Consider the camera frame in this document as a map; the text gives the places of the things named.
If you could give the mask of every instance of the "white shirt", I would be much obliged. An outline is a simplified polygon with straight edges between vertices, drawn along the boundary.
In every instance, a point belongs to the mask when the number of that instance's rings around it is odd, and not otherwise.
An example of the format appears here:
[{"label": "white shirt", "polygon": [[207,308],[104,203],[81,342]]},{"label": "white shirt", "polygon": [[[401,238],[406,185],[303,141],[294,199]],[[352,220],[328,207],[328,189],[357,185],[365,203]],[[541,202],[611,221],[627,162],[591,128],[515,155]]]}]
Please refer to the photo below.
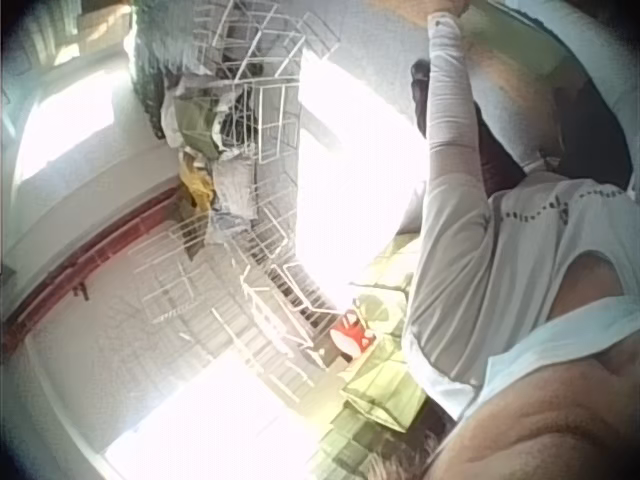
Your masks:
[{"label": "white shirt", "polygon": [[431,174],[403,349],[416,381],[459,418],[488,359],[546,321],[580,254],[605,257],[640,296],[640,207],[617,187],[545,173],[487,199],[457,20],[433,15],[430,37]]}]

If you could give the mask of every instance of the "red object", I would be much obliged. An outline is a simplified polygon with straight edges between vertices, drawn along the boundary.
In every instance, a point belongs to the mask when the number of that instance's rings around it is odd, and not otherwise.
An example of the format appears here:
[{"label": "red object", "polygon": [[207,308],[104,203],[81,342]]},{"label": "red object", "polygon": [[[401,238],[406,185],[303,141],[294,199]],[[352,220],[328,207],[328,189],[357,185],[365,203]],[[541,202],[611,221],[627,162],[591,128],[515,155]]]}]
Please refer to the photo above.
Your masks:
[{"label": "red object", "polygon": [[358,314],[353,310],[340,317],[329,335],[336,347],[352,358],[360,357],[373,343],[373,338],[367,334]]}]

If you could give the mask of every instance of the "sunlight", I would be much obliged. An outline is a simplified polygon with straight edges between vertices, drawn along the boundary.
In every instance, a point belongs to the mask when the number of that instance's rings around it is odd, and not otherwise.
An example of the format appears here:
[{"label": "sunlight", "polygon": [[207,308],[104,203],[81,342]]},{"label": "sunlight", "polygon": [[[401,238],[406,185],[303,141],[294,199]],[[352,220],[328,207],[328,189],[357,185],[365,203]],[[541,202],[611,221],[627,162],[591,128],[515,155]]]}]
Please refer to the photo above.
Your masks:
[{"label": "sunlight", "polygon": [[127,480],[301,480],[316,448],[302,419],[227,353],[105,456]]},{"label": "sunlight", "polygon": [[90,75],[33,107],[20,143],[14,185],[113,124],[115,78],[104,71]]},{"label": "sunlight", "polygon": [[300,101],[341,148],[330,151],[301,132],[297,254],[343,306],[344,285],[393,238],[426,178],[426,148],[417,128],[366,84],[309,52]]}]

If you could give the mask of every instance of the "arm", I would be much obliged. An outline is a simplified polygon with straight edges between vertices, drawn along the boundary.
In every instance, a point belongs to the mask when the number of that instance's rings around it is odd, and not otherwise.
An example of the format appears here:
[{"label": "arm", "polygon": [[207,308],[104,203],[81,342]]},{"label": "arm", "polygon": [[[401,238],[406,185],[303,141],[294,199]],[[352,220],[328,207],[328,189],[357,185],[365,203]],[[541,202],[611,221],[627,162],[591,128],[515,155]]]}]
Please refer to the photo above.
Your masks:
[{"label": "arm", "polygon": [[[415,345],[411,350],[422,352],[441,374],[469,383],[472,379],[461,361],[471,344],[489,280],[493,216],[482,184],[475,108],[457,19],[450,14],[431,15],[429,36],[430,180],[404,342]],[[421,377],[424,372],[410,368],[429,395],[443,394]],[[447,403],[442,395],[438,398]]]},{"label": "arm", "polygon": [[482,183],[478,122],[462,50],[458,19],[451,14],[429,17],[431,79],[427,106],[430,179],[450,173]]},{"label": "arm", "polygon": [[563,1],[505,3],[540,21],[587,70],[624,131],[634,170],[630,188],[634,189],[636,201],[640,201],[640,56],[608,28]]}]

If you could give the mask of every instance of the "skin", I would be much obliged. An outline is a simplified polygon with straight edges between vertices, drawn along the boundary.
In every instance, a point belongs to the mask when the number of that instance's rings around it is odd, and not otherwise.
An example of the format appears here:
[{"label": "skin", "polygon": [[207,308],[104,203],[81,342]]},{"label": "skin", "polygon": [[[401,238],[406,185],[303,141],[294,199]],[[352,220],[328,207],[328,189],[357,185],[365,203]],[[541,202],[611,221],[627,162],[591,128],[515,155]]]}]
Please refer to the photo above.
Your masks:
[{"label": "skin", "polygon": [[[611,264],[583,255],[567,271],[549,321],[622,294]],[[624,480],[640,478],[638,452],[640,333],[505,389],[455,431],[426,478]]]}]

